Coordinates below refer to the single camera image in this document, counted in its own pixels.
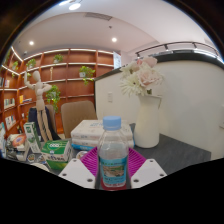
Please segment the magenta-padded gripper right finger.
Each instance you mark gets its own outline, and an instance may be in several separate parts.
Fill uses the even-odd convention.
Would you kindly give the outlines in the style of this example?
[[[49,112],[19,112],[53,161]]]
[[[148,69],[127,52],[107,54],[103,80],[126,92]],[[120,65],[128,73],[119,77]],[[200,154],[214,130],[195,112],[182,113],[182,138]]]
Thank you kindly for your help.
[[[141,188],[166,176],[165,171],[154,159],[146,159],[130,148],[128,156],[128,175],[132,189]]]

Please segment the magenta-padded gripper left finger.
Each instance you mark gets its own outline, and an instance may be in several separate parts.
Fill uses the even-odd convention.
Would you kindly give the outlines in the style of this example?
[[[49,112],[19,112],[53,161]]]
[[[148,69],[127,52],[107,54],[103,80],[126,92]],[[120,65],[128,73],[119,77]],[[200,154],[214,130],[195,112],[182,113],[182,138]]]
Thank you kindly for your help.
[[[73,158],[59,176],[78,186],[94,189],[98,168],[97,148],[93,148],[80,159]]]

